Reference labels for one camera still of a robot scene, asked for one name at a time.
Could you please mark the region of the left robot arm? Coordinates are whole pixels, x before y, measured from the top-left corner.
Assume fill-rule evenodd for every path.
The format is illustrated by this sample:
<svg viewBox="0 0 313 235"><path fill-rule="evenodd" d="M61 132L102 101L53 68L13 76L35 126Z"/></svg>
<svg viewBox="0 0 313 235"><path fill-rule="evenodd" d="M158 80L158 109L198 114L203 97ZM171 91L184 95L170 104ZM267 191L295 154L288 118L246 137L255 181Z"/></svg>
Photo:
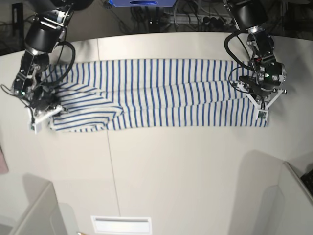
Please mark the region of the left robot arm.
<svg viewBox="0 0 313 235"><path fill-rule="evenodd" d="M282 85L287 72L285 65L276 60L274 41L262 27L268 21L266 10L259 0L225 0L224 6L237 28L225 39L224 48L235 62L252 72L252 76L244 75L239 80L248 88L246 93L253 98L268 97ZM228 45L232 38L245 32L252 50L248 64L240 61Z"/></svg>

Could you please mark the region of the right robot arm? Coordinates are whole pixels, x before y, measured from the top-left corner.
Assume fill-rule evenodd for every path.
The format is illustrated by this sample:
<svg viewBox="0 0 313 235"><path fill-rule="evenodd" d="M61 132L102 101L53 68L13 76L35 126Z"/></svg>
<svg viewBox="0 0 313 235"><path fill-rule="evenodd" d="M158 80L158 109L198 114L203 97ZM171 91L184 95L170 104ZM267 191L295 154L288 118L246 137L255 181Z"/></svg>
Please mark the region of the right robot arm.
<svg viewBox="0 0 313 235"><path fill-rule="evenodd" d="M19 71L12 83L12 95L27 103L32 114L54 110L61 111L55 88L64 75L51 82L52 73L45 75L50 66L49 55L57 46L67 46L72 51L70 65L74 63L74 46L64 40L74 12L90 6L89 0L29 0L35 12L33 22L24 39L25 51Z"/></svg>

